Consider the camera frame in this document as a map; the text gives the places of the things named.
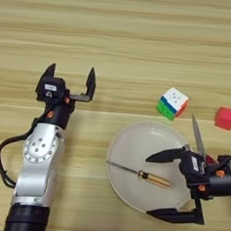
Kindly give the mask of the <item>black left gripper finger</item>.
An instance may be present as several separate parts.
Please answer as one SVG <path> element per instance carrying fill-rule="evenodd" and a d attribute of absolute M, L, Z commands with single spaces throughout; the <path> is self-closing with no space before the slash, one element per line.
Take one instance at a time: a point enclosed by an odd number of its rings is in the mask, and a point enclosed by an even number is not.
<path fill-rule="evenodd" d="M 87 90 L 86 95 L 90 98 L 90 100 L 94 99 L 95 88 L 96 88 L 96 71 L 91 69 L 87 78 Z"/>
<path fill-rule="evenodd" d="M 41 75 L 38 86 L 41 86 L 43 83 L 48 82 L 54 78 L 54 73 L 56 72 L 56 64 L 53 63 L 47 67 L 44 73 Z"/>

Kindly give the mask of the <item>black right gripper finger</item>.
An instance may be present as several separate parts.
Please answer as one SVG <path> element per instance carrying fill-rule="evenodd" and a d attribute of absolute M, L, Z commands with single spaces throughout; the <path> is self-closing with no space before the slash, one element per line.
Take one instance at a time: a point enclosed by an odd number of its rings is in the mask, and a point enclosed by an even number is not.
<path fill-rule="evenodd" d="M 177 209 L 163 208 L 147 212 L 148 215 L 154 216 L 156 219 L 167 221 L 168 223 L 196 223 L 197 214 L 195 210 L 191 212 L 178 211 Z"/>
<path fill-rule="evenodd" d="M 146 158 L 146 162 L 156 162 L 157 164 L 172 162 L 175 159 L 179 159 L 182 157 L 182 154 L 185 153 L 185 148 L 176 148 L 176 149 L 166 149 L 159 153 L 154 153 L 148 158 Z"/>

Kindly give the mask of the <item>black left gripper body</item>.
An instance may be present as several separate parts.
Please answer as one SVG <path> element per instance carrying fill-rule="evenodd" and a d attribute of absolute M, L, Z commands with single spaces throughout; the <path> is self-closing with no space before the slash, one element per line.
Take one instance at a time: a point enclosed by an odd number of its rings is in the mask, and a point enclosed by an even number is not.
<path fill-rule="evenodd" d="M 88 95 L 69 95 L 62 100 L 46 105 L 46 114 L 42 117 L 42 122 L 59 126 L 62 129 L 67 128 L 70 115 L 75 109 L 75 102 L 89 102 L 91 98 Z"/>

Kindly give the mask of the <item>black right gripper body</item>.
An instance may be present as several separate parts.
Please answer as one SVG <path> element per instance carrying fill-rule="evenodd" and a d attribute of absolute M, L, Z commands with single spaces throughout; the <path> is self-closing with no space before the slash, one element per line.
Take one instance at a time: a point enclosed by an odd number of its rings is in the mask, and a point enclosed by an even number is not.
<path fill-rule="evenodd" d="M 191 174 L 188 187 L 197 214 L 195 224 L 203 225 L 202 201 L 231 196 L 231 156 L 220 155 L 217 163 L 206 163 L 202 173 Z"/>

